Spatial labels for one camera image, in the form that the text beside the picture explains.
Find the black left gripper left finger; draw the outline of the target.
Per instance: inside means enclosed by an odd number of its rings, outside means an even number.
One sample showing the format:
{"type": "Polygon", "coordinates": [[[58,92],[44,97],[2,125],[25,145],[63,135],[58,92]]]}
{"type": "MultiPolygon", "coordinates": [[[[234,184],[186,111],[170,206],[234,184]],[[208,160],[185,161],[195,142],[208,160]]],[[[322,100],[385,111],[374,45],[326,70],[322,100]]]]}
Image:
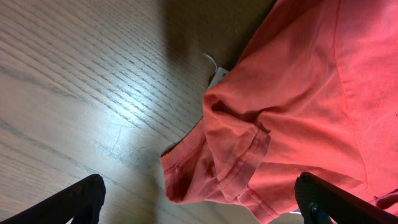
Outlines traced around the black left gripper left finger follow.
{"type": "Polygon", "coordinates": [[[1,223],[97,224],[105,195],[102,176],[92,174],[1,223]]]}

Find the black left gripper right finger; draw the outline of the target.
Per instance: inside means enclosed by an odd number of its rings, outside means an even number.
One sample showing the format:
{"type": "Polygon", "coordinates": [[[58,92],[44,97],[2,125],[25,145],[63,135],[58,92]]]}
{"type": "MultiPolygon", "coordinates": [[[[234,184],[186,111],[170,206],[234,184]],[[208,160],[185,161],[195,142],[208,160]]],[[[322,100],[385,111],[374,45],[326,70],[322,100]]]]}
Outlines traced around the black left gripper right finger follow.
{"type": "Polygon", "coordinates": [[[305,224],[397,223],[397,217],[309,173],[296,179],[295,199],[305,224]]]}

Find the red printed t-shirt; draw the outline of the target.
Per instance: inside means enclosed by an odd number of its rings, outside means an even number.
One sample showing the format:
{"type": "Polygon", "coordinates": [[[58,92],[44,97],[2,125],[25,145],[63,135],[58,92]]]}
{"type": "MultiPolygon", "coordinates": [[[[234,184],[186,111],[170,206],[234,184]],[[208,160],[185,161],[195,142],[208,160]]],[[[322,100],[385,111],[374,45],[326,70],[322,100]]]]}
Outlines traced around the red printed t-shirt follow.
{"type": "Polygon", "coordinates": [[[397,0],[277,1],[160,159],[173,203],[297,209],[302,172],[397,213],[397,0]]]}

